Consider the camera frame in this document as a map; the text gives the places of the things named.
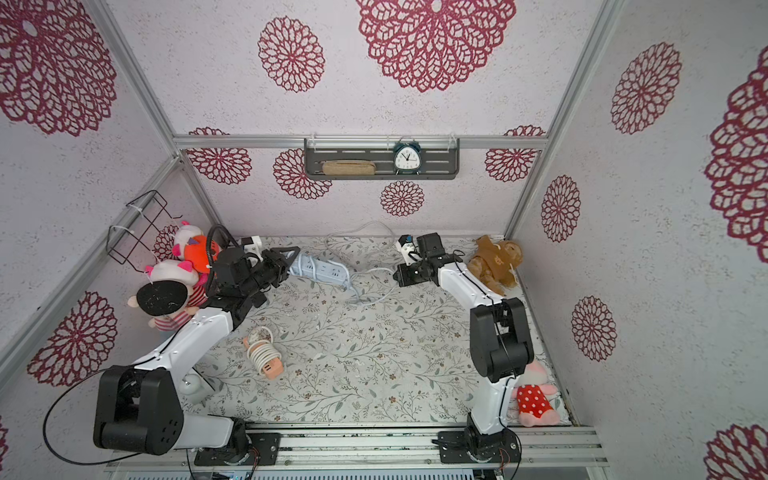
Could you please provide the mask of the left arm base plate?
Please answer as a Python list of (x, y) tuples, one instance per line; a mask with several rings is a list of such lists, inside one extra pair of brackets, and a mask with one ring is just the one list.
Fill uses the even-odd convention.
[(192, 460), (196, 467), (273, 466), (282, 436), (279, 433), (247, 433), (227, 446), (200, 449)]

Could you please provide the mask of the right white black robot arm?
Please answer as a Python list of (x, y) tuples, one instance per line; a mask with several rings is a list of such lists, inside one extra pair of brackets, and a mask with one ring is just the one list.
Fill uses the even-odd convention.
[(395, 247), (404, 259), (393, 274), (399, 286), (431, 282), (468, 311), (470, 356), (483, 378), (474, 394), (468, 428), (480, 437), (500, 433), (508, 425), (514, 381), (534, 360), (523, 302), (484, 285), (463, 262), (463, 255), (447, 252), (436, 233), (402, 235)]

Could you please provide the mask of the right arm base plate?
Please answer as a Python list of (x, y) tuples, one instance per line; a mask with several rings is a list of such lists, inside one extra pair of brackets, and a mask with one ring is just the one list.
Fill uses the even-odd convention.
[(470, 428), (463, 431), (439, 431), (432, 440), (443, 464), (519, 463), (521, 444), (515, 432), (505, 428), (494, 434), (479, 434)]

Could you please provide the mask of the light blue power strip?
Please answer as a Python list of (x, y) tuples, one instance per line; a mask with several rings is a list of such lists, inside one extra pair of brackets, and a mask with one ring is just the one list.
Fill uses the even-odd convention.
[(290, 256), (290, 260), (290, 275), (308, 278), (315, 283), (330, 284), (332, 286), (342, 287), (345, 291), (349, 291), (353, 294), (354, 299), (349, 301), (350, 305), (376, 305), (388, 299), (396, 289), (396, 285), (393, 285), (386, 293), (377, 298), (363, 298), (361, 295), (362, 291), (358, 289), (355, 284), (355, 279), (363, 273), (394, 273), (394, 271), (390, 268), (374, 267), (364, 271), (363, 273), (354, 272), (343, 263), (331, 260), (320, 260), (319, 258), (305, 252), (292, 254)]

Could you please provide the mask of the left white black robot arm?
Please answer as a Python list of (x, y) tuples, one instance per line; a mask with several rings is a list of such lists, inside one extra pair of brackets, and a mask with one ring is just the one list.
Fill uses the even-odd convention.
[(208, 449), (237, 463), (250, 450), (243, 421), (185, 412), (178, 390), (202, 357), (262, 305), (300, 253), (297, 246), (260, 254), (241, 247), (221, 251), (211, 267), (211, 289), (195, 316), (176, 334), (130, 366), (112, 366), (99, 380), (93, 443), (102, 449), (164, 455)]

